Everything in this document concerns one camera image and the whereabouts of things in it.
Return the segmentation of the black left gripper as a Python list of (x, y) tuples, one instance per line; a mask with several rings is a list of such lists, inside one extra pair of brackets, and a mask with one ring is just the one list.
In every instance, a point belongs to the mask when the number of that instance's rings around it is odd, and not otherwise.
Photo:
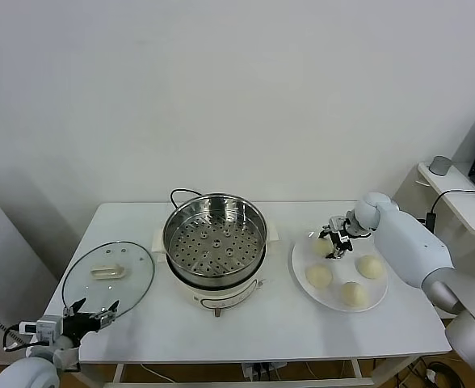
[(86, 298), (75, 301), (71, 306), (65, 306), (63, 309), (63, 332), (74, 348), (79, 348), (82, 338), (90, 332), (98, 332), (101, 323), (112, 323), (117, 316), (119, 300), (113, 302), (107, 309), (96, 314), (77, 314), (82, 308)]

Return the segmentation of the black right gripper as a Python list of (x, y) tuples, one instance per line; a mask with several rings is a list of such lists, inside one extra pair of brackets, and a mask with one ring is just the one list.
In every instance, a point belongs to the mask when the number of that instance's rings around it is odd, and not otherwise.
[(319, 238), (330, 238), (332, 249), (326, 255), (327, 259), (341, 259), (348, 251), (351, 251), (351, 235), (344, 227), (336, 229), (330, 226), (324, 226), (318, 235)]

